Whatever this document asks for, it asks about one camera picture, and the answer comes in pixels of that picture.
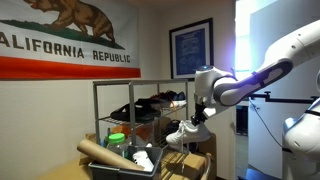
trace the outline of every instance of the white wall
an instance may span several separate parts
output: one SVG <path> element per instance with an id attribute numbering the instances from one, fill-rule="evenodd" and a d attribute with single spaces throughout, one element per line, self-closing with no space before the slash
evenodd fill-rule
<path id="1" fill-rule="evenodd" d="M 234 62 L 233 0 L 196 1 L 160 14 L 140 5 L 139 54 L 142 79 L 170 78 L 169 30 L 213 17 L 214 60 L 229 70 Z M 188 97 L 193 101 L 193 83 Z M 126 100 L 125 89 L 108 98 Z M 77 144 L 94 132 L 92 80 L 0 81 L 0 179 L 35 177 L 79 156 Z M 190 103 L 189 114 L 194 113 Z M 218 176 L 234 179 L 235 110 L 210 119 L 217 134 Z"/>
<path id="2" fill-rule="evenodd" d="M 251 50 L 254 60 L 252 70 L 264 59 L 267 48 L 282 36 L 318 20 L 319 1 L 281 0 L 257 11 L 251 16 Z M 316 76 L 320 60 L 316 58 L 298 68 L 274 84 L 257 93 L 271 91 L 272 98 L 310 99 L 318 96 Z M 252 101 L 259 107 L 258 113 L 266 122 L 276 140 L 282 144 L 283 122 L 289 117 L 300 117 L 310 104 L 265 103 Z M 266 174 L 282 177 L 282 150 L 272 139 L 256 112 L 249 108 L 249 164 Z"/>

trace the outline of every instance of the red stripe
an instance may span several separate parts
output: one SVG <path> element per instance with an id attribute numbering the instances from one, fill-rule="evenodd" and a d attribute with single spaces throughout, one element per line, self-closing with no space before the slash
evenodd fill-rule
<path id="1" fill-rule="evenodd" d="M 0 56 L 0 79 L 112 79 L 141 77 L 139 68 L 89 66 Z"/>

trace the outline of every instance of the metal shelving unit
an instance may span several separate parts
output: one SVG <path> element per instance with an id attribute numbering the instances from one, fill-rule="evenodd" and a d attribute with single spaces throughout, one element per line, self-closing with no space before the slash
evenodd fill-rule
<path id="1" fill-rule="evenodd" d="M 173 84 L 182 83 L 184 84 L 184 93 L 188 97 L 188 80 L 187 79 L 170 79 L 170 80 L 111 80 L 111 81 L 94 81 L 93 82 L 93 98 L 94 98 L 94 114 L 95 114 L 95 129 L 97 134 L 97 143 L 100 143 L 100 121 L 111 122 L 115 124 L 128 123 L 124 121 L 118 121 L 110 118 L 110 116 L 100 117 L 99 116 L 99 94 L 98 88 L 122 85 L 127 86 L 129 89 L 129 103 L 130 103 L 130 129 L 132 144 L 136 145 L 136 128 L 143 124 L 136 123 L 135 121 L 135 107 L 134 107 L 134 96 L 135 96 L 135 86 L 138 85 L 155 85 L 157 87 L 157 92 L 160 93 L 160 86 L 163 84 Z M 175 111 L 182 108 L 186 109 L 186 117 L 188 117 L 188 103 L 184 106 L 177 107 L 175 109 L 163 109 L 162 116 L 168 116 Z"/>

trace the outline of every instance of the plastic bottle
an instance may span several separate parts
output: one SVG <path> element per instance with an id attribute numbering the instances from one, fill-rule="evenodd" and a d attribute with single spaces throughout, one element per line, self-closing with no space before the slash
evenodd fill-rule
<path id="1" fill-rule="evenodd" d="M 128 158 L 128 144 L 125 141 L 125 135 L 123 133 L 111 134 L 109 136 L 107 149 L 124 158 Z"/>

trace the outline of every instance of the grizzly bear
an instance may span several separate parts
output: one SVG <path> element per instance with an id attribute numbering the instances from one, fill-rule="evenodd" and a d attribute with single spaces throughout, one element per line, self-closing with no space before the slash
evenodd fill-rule
<path id="1" fill-rule="evenodd" d="M 24 0 L 33 9 L 58 11 L 58 19 L 49 28 L 61 29 L 74 23 L 82 33 L 88 34 L 87 26 L 92 27 L 93 37 L 106 34 L 115 44 L 113 27 L 109 18 L 97 7 L 79 0 Z"/>

